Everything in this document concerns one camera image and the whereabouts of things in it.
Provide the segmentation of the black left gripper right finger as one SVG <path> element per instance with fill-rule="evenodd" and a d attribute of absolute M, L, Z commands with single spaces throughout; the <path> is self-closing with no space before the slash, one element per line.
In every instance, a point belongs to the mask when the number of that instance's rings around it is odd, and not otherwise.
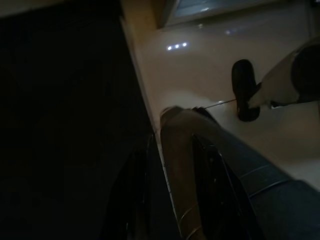
<path fill-rule="evenodd" d="M 191 137 L 196 196 L 208 240 L 253 239 L 249 198 L 220 151 L 209 140 Z"/>

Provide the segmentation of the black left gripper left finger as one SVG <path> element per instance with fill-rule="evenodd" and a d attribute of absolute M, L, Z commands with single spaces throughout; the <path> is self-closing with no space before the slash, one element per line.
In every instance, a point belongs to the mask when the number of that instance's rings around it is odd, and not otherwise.
<path fill-rule="evenodd" d="M 155 136 L 148 134 L 129 153 L 106 205 L 101 240 L 151 239 L 151 160 Z"/>

